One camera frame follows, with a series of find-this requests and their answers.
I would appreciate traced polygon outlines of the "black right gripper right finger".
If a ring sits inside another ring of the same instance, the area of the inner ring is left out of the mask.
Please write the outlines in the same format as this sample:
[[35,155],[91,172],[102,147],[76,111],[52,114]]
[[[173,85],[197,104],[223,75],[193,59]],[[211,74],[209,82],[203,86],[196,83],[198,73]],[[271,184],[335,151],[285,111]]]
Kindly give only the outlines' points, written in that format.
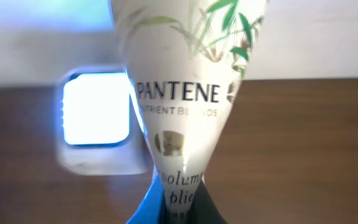
[[191,224],[227,224],[203,181],[200,182],[191,205]]

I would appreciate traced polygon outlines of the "white tube with gold cap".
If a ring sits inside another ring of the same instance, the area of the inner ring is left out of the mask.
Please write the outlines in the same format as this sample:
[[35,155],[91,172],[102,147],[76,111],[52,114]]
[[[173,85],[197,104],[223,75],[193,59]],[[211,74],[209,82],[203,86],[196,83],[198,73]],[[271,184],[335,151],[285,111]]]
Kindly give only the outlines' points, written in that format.
[[165,223],[191,205],[231,113],[267,0],[113,0],[116,43],[163,185]]

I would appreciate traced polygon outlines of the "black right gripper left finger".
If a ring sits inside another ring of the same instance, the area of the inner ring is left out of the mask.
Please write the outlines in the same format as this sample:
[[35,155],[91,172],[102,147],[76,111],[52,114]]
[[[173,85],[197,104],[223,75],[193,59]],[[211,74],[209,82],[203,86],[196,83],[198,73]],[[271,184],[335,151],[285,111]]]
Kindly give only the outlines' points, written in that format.
[[166,211],[163,185],[160,178],[156,176],[137,210],[126,224],[163,224]]

